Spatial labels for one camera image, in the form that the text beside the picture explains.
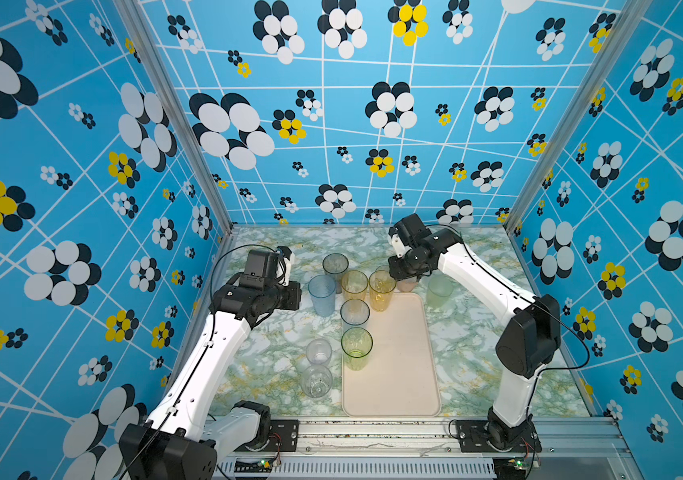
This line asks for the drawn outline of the small pink frosted glass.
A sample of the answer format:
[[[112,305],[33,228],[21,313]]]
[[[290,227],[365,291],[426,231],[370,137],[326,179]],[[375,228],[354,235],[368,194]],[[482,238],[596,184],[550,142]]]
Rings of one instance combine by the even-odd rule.
[[[415,288],[419,285],[419,278],[417,277],[412,277],[412,278],[407,278],[405,280],[399,280],[397,282],[397,290],[399,292],[407,293],[407,292],[413,292]]]

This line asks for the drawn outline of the amber tall glass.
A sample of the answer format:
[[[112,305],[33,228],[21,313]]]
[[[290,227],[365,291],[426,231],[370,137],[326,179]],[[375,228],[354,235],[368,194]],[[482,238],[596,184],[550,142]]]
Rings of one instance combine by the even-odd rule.
[[[397,286],[397,281],[385,270],[377,270],[369,276],[369,298],[371,298],[371,308],[375,311],[383,312],[387,310],[393,298],[393,292]]]
[[[347,270],[341,278],[341,292],[345,301],[365,300],[369,288],[369,277],[359,270]]]

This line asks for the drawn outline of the blue frosted tall glass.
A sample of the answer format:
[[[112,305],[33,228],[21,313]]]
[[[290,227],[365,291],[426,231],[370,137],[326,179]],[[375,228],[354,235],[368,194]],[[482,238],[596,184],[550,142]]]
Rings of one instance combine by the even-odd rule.
[[[322,317],[330,317],[336,310],[336,280],[329,275],[318,275],[311,279],[308,291],[315,312]]]

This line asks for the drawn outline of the grey smoky tall glass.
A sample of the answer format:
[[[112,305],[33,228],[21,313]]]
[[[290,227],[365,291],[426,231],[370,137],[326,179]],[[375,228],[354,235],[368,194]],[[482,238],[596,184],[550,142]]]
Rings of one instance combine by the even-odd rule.
[[[349,269],[349,259],[345,254],[331,253],[323,260],[325,274],[332,276],[336,282],[336,293],[342,293],[342,279]]]

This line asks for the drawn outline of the blue clear faceted glass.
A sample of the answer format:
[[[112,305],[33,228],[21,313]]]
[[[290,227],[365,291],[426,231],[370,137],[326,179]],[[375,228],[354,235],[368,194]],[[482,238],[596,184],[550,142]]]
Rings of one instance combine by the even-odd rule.
[[[366,328],[369,316],[371,316],[371,308],[365,300],[353,298],[341,306],[340,314],[343,331],[353,328]]]

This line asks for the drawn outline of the green clear glass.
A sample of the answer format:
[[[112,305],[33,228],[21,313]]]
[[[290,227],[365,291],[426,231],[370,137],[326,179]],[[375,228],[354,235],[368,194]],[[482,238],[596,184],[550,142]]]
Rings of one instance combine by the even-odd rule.
[[[351,371],[362,370],[373,351],[373,336],[365,328],[351,328],[341,338],[341,349],[345,355],[345,366]]]

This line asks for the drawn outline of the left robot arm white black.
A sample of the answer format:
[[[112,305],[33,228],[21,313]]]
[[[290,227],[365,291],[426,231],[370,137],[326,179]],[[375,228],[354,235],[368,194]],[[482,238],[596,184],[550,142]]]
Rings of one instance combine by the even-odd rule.
[[[209,479],[221,460],[241,447],[258,449],[271,437],[271,409],[240,401],[214,421],[211,404],[236,354],[275,311],[296,311],[301,285],[291,278],[294,252],[253,245],[245,269],[210,295],[210,314],[170,390],[139,425],[119,440],[123,479]]]

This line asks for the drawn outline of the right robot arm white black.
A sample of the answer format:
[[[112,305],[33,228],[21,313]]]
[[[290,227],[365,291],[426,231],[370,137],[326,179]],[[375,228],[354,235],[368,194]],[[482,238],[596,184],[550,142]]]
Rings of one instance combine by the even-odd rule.
[[[487,414],[487,442],[509,451],[533,431],[531,400],[541,374],[561,347],[559,302],[537,296],[481,260],[461,233],[431,229],[411,214],[389,228],[389,274],[421,279],[439,271],[481,301],[503,327],[495,355],[503,365],[499,393]]]

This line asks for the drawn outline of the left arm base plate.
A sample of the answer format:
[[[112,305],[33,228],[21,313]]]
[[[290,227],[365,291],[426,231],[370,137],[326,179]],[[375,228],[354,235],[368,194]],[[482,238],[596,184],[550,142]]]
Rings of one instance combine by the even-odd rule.
[[[297,419],[271,421],[270,431],[264,444],[255,447],[242,445],[236,452],[289,452],[297,451],[301,422]]]

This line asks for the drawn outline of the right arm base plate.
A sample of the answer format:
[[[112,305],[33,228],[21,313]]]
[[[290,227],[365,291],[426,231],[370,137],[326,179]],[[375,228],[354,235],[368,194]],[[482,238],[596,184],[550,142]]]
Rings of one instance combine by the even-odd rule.
[[[451,420],[447,432],[463,453],[541,453],[541,440],[531,419],[517,427],[497,421]]]

